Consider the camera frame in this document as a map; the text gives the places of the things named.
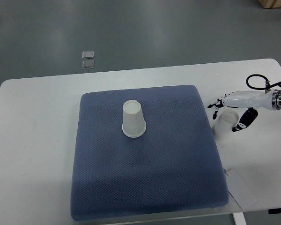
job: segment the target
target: white table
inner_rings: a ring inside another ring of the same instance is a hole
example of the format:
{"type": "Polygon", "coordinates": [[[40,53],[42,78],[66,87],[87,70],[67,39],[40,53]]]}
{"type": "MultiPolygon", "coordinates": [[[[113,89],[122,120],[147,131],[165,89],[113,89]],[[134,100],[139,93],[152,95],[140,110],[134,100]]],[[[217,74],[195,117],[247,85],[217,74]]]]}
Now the white table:
{"type": "MultiPolygon", "coordinates": [[[[0,88],[0,224],[76,224],[70,217],[70,194],[79,103],[84,93],[192,84],[207,107],[225,93],[249,90],[245,80],[255,73],[267,76],[271,83],[281,81],[281,67],[271,59],[5,81],[0,88]]],[[[252,84],[264,85],[261,78],[252,84]]],[[[236,109],[240,115],[245,110],[236,109]]],[[[258,111],[259,117],[248,129],[235,133],[228,144],[217,144],[223,167],[236,170],[258,200],[245,211],[281,207],[281,110],[258,111]]],[[[213,125],[213,110],[206,112],[213,125]]],[[[242,211],[231,198],[216,209],[92,224],[242,211]]]]}

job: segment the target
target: paper cup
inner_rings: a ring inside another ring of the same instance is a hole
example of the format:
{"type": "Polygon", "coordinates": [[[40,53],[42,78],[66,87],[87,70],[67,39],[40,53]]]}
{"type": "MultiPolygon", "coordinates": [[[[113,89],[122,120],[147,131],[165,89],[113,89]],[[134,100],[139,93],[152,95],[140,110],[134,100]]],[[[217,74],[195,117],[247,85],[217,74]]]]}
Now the paper cup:
{"type": "Polygon", "coordinates": [[[237,112],[226,109],[212,127],[214,139],[219,143],[228,143],[232,140],[234,132],[232,128],[236,126],[239,116],[237,112]]]}
{"type": "Polygon", "coordinates": [[[123,104],[122,130],[126,136],[132,138],[142,136],[146,131],[141,105],[136,100],[129,100],[123,104]]]}

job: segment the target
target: robot finger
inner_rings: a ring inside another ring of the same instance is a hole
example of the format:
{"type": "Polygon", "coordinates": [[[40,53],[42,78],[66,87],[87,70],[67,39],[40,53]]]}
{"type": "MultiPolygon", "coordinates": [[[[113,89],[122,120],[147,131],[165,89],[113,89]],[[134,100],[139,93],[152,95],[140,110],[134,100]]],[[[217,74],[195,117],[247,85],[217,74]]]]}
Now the robot finger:
{"type": "Polygon", "coordinates": [[[249,108],[247,111],[244,112],[242,117],[239,120],[239,123],[232,128],[233,132],[246,129],[248,126],[250,126],[253,121],[257,118],[258,112],[256,109],[249,108]]]}

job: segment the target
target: blue mat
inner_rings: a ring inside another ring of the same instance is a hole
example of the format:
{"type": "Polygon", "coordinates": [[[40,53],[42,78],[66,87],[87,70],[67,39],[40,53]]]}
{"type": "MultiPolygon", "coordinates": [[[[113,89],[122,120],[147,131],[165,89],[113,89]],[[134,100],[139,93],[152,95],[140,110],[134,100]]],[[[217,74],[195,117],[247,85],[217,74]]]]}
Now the blue mat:
{"type": "Polygon", "coordinates": [[[76,221],[218,207],[229,201],[221,160],[192,85],[84,94],[73,167],[76,221]],[[122,106],[140,102],[146,132],[122,132],[122,106]]]}

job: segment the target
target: black cable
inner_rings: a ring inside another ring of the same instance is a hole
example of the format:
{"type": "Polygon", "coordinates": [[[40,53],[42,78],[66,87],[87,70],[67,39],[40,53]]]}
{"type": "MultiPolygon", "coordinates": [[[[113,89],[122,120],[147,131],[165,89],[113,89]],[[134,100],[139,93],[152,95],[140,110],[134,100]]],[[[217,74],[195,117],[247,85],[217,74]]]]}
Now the black cable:
{"type": "Polygon", "coordinates": [[[274,83],[274,84],[272,84],[272,85],[270,85],[270,86],[267,86],[267,87],[265,87],[265,88],[256,88],[256,87],[252,87],[252,86],[249,84],[249,79],[250,79],[251,77],[254,77],[254,76],[262,77],[262,78],[265,79],[266,82],[268,81],[268,79],[267,79],[265,76],[261,75],[261,74],[252,74],[252,75],[248,76],[247,79],[246,79],[246,81],[245,81],[246,84],[247,84],[247,86],[248,86],[249,88],[251,88],[251,89],[254,89],[254,90],[267,90],[267,89],[273,88],[273,87],[275,87],[275,86],[281,87],[281,81],[278,82],[278,83],[274,83]]]}

